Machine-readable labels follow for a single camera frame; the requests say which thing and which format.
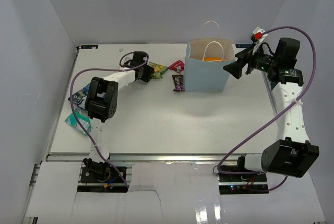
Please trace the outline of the brown M&M's candy packet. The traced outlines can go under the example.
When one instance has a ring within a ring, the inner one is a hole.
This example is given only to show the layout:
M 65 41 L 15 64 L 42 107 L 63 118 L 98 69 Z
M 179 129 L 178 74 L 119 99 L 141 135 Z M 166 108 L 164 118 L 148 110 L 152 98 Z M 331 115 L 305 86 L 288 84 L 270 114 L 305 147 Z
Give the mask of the brown M&M's candy packet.
M 183 75 L 172 75 L 174 82 L 174 92 L 184 92 Z

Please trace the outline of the dark blue chips bag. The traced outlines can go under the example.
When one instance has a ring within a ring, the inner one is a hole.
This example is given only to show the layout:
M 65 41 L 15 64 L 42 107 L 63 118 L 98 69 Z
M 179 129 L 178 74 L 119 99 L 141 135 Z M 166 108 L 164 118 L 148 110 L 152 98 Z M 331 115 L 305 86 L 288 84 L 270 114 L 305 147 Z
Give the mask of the dark blue chips bag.
M 86 98 L 88 95 L 90 84 L 87 84 L 77 92 L 73 93 L 71 97 L 68 98 L 68 101 L 72 99 L 74 106 L 81 109 L 85 109 Z

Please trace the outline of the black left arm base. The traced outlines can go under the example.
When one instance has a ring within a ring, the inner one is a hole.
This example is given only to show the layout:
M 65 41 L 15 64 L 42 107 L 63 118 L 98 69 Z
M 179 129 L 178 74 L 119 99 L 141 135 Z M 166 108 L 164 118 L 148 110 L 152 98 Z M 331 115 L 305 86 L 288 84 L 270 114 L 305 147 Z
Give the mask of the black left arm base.
M 91 158 L 84 158 L 78 192 L 86 193 L 126 193 L 125 180 L 127 175 L 126 167 L 116 167 L 120 174 L 105 162 L 95 162 Z

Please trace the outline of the pink Himalaya candy packet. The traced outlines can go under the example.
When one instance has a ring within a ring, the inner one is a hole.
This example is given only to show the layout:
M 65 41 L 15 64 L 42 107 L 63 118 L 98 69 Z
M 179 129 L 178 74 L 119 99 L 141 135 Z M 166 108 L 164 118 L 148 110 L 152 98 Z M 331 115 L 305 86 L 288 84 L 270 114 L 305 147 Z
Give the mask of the pink Himalaya candy packet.
M 185 66 L 184 62 L 181 60 L 178 60 L 174 62 L 173 64 L 171 64 L 169 66 L 169 69 L 181 74 L 184 70 L 184 66 Z

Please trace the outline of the yellow green candy bag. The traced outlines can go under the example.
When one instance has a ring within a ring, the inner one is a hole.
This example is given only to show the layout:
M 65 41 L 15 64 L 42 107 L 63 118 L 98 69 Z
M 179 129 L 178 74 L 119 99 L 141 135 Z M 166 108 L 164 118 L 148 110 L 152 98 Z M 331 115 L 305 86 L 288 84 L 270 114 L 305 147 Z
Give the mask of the yellow green candy bag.
M 162 79 L 163 74 L 169 69 L 167 66 L 160 65 L 154 62 L 148 62 L 148 66 L 154 69 L 154 72 L 151 74 L 152 79 Z

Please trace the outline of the orange Kettle chips bag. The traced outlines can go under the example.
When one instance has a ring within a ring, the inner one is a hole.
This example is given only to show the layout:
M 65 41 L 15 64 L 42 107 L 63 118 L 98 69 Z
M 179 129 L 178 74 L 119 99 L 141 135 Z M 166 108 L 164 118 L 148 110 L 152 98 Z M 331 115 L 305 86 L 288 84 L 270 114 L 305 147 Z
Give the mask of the orange Kettle chips bag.
M 222 62 L 224 61 L 224 59 L 222 59 L 221 57 L 204 57 L 202 59 L 205 62 Z

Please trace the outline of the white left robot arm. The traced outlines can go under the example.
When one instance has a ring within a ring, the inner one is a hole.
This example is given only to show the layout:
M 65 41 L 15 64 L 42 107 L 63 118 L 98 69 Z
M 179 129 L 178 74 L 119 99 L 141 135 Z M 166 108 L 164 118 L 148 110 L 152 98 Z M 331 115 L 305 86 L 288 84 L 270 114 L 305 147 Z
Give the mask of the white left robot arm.
M 148 62 L 148 53 L 135 51 L 126 54 L 133 57 L 127 61 L 120 61 L 121 71 L 103 78 L 93 77 L 87 94 L 85 109 L 91 123 L 91 144 L 89 159 L 100 163 L 109 159 L 109 145 L 103 140 L 103 125 L 111 119 L 117 109 L 118 92 L 137 80 L 148 82 L 154 69 Z

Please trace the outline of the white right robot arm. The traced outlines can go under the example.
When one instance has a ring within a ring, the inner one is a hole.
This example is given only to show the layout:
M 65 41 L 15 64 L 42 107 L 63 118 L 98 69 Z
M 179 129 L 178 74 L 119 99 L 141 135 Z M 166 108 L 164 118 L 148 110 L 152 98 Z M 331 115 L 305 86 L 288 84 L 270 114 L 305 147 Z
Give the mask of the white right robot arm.
M 280 38 L 275 52 L 265 54 L 260 43 L 253 43 L 235 55 L 236 61 L 224 70 L 239 79 L 242 69 L 247 74 L 259 70 L 267 74 L 276 108 L 277 138 L 261 154 L 244 154 L 238 158 L 236 177 L 249 181 L 255 173 L 271 172 L 301 178 L 319 156 L 305 129 L 301 95 L 302 71 L 295 68 L 300 42 Z

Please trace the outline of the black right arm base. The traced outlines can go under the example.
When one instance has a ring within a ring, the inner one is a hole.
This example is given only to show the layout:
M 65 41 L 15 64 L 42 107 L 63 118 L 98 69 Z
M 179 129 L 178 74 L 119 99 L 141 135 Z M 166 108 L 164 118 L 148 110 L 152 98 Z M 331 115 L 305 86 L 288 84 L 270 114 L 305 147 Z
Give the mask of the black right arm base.
M 263 174 L 222 174 L 217 165 L 213 173 L 218 177 L 220 195 L 267 194 L 267 176 Z

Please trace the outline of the light blue paper bag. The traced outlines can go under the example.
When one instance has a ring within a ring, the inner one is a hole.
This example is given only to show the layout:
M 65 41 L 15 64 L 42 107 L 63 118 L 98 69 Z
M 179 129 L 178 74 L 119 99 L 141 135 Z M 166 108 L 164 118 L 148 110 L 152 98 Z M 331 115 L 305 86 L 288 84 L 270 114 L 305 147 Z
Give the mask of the light blue paper bag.
M 204 57 L 221 57 L 222 62 L 205 62 Z M 229 73 L 223 67 L 235 61 L 232 41 L 216 36 L 187 43 L 184 67 L 186 92 L 222 92 Z

